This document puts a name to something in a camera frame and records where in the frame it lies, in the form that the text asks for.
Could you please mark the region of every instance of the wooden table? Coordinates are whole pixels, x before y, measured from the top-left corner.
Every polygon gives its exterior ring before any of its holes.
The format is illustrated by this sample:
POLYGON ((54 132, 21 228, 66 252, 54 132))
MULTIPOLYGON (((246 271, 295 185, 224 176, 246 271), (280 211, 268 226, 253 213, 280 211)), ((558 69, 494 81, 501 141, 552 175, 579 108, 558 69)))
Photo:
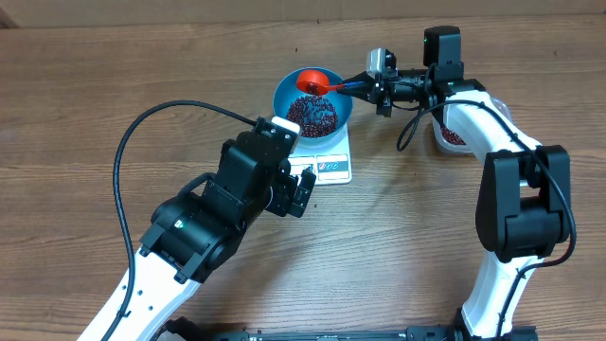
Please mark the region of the wooden table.
MULTIPOLYGON (((111 167, 142 111, 198 99, 269 117, 292 70, 352 76, 376 46, 395 52, 399 68, 422 67, 422 32, 437 25, 461 27, 467 77, 503 99, 526 133, 572 156, 577 252, 533 276, 515 323, 538 326, 542 340, 603 340, 603 15, 0 30, 0 339, 75 339, 116 287, 127 261, 111 167)), ((262 215, 176 316, 265 332, 449 323, 482 257, 473 219, 482 168, 441 155, 429 118, 398 153, 411 116, 376 117, 356 101, 353 181, 315 189, 301 219, 262 215)), ((197 108, 142 124, 121 179, 133 239, 245 129, 197 108)))

